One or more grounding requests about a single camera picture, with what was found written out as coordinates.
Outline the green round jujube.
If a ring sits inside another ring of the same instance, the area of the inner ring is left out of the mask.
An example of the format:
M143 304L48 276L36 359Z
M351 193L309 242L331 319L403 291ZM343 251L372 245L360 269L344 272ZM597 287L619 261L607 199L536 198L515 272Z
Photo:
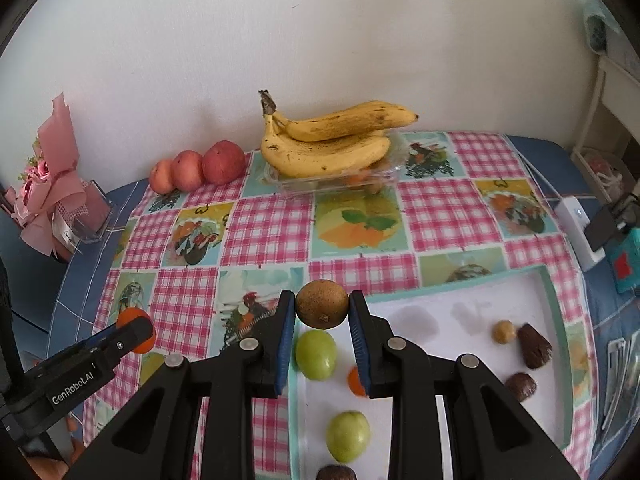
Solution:
M337 346L333 337L323 330L307 330L296 341L295 361L298 370L309 380L329 379L337 362Z

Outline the black power adapter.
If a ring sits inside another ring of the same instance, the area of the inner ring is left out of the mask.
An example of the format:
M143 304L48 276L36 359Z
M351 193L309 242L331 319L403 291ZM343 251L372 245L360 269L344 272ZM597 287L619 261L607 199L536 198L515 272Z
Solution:
M624 226L624 216L616 214L612 204L603 205L584 229L590 249L597 252L603 248L612 238L620 235Z

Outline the white tray teal rim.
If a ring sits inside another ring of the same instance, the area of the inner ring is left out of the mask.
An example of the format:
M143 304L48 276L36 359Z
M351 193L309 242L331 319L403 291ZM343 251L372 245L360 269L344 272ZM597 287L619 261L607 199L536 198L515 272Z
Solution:
M544 266L364 299L370 313L385 318L395 335L417 344L430 356L455 360L465 353L474 354L503 385L515 373L532 376L537 391L520 403L564 452L573 425L570 357L559 301ZM510 344L492 339L492 326L500 320L511 321L517 330L526 323L533 325L552 345L551 360L538 370L527 368L518 334ZM288 378L292 477L312 479L321 467L331 465L333 457L326 448L330 420L341 412L360 411L369 422L371 440L350 462L350 468L360 479L390 479L393 401L352 394L347 374L357 363L348 320L332 330L332 337L338 355L331 378L311 382L297 372ZM448 448L442 450L442 462L442 479L455 479Z

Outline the teal toy box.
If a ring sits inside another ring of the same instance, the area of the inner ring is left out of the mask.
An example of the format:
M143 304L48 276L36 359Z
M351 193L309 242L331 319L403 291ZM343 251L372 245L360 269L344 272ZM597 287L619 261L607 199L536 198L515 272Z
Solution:
M634 292L640 285L640 229L632 228L621 242L605 249L617 291Z

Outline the left red apple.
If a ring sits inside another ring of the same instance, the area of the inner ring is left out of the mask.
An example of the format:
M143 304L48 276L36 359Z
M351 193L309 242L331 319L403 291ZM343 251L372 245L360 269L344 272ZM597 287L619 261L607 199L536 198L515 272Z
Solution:
M171 193L176 187L171 177L171 159L159 160L149 175L149 186L158 195Z

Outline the dark brown wrinkled date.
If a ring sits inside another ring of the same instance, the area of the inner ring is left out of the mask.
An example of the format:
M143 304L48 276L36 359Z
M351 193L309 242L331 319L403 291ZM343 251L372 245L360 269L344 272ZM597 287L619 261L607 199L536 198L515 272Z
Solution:
M326 465L318 470L316 480L357 480L357 476L350 467Z

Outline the green oval jujube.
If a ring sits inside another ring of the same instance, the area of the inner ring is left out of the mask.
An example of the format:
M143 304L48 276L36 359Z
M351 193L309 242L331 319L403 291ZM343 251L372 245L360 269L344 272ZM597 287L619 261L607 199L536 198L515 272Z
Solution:
M326 428L326 448L334 460L346 464L356 460L368 447L371 429L360 411L335 415Z

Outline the yellow banana bunch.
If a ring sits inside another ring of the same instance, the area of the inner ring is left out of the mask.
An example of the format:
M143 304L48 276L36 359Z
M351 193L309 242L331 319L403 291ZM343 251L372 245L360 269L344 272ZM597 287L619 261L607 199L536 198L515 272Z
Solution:
M390 130L414 124L419 115L403 105L368 101L319 117L282 115L266 90L258 92L264 118L260 151L279 174L306 179L351 174L382 160Z

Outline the orange tangerine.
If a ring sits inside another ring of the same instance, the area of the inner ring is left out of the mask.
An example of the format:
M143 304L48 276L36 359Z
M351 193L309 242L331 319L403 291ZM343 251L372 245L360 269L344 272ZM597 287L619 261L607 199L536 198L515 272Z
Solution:
M366 398L368 396L366 389L363 388L363 385L360 382L359 372L356 366L353 366L347 374L347 385L349 390L355 396L360 396L360 398Z
M141 308L130 307L117 315L116 327L126 330L137 345L132 352L137 354L149 353L156 343L156 329L151 317Z

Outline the clear plastic fruit container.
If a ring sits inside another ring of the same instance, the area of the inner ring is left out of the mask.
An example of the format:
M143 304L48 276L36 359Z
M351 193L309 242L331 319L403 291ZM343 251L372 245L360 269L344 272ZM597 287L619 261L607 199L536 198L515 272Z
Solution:
M277 169L265 163L262 182L274 185L286 197L333 191L365 190L370 193L381 191L384 186L399 180L402 167L408 157L408 146L398 132L388 135L390 149L375 164L360 170L350 170L341 174L292 179L282 176Z

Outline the middle red apple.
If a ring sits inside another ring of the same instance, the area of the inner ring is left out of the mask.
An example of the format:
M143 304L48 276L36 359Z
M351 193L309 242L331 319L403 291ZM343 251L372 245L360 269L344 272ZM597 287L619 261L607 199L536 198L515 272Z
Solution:
M170 163L171 179L179 191L190 193L204 184L202 155L196 151L180 152Z

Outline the red apple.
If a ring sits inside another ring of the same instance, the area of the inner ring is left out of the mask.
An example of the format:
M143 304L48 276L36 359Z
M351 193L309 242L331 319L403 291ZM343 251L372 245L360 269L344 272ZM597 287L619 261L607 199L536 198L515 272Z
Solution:
M170 163L171 179L179 191L190 193L204 184L202 155L196 151L180 152Z
M245 153L235 143L222 140L215 143L202 158L205 180L214 185L230 183L244 174Z
M171 193L176 187L171 177L171 159L159 160L149 175L149 186L158 195Z

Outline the brown kiwi fruit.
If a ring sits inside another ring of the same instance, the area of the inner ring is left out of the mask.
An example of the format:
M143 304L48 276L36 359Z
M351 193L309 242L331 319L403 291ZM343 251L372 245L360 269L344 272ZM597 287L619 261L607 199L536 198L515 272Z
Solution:
M296 295L296 314L300 322L316 330L339 326L348 313L345 289L330 280L315 280Z

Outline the white power strip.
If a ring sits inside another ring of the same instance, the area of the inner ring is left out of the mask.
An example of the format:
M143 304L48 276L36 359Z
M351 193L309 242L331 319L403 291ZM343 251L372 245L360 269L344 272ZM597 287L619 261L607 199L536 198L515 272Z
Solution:
M588 272L605 257L603 248L593 250L587 240L585 228L590 220L575 196L562 197L554 207L562 230L566 233L573 247L580 268Z

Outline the small tan longan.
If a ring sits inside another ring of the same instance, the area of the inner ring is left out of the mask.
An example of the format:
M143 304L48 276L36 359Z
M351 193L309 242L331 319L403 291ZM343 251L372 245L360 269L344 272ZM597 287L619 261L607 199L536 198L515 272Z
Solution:
M492 326L491 337L497 344L510 344L514 341L518 330L509 320L500 320Z

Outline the pink wrapped flower bouquet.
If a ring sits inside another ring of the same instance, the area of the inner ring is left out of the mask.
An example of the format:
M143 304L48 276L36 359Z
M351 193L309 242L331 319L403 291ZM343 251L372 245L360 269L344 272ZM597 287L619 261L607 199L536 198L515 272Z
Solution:
M78 164L70 107L59 94L37 130L21 185L6 192L22 241L45 256L66 257L98 242L111 217L112 203L96 181L80 176Z

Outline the right red apple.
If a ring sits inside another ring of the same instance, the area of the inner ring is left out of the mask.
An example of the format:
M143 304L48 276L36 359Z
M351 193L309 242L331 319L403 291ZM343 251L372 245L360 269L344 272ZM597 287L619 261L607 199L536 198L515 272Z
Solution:
M222 140L215 143L202 158L205 180L214 185L230 183L244 174L245 153L235 143Z

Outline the white shelf unit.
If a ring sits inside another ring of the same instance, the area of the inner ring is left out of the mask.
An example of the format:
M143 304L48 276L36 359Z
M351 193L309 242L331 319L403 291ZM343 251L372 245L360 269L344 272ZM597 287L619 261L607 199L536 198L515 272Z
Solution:
M597 55L591 98L570 158L603 202L639 192L623 154L639 141L639 53L602 0L585 0L587 47Z

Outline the blue underlying tablecloth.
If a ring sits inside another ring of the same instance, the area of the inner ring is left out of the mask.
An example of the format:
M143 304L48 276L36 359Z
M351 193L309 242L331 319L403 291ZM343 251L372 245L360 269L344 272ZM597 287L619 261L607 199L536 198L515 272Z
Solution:
M559 145L522 139L521 162L552 208L563 196L575 196L586 214L600 207L574 162ZM85 245L70 263L60 263L35 252L17 235L9 218L1 221L1 257L9 274L14 333L18 346L31 358L46 358L90 335L79 333L81 304L87 293L77 259L87 248L100 248L102 240ZM632 292L620 294L607 261L582 271L593 336L594 395L593 440L588 474L599 478L623 451L639 419L639 300ZM82 435L84 405L74 411Z

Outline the pink checkered fruit tablecloth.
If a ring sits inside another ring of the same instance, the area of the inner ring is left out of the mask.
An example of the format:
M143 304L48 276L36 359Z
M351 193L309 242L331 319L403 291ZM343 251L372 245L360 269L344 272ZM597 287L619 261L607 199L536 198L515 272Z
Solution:
M114 224L77 259L87 293L79 333L121 307L148 310L157 341L127 356L84 406L92 440L164 353L201 359L250 327L282 289L331 280L388 294L542 264L559 299L570 352L572 431L566 456L588 474L596 387L582 271L552 208L521 162L523 140L492 133L418 132L385 188L285 197L259 153L224 185L167 196L143 181L111 192Z

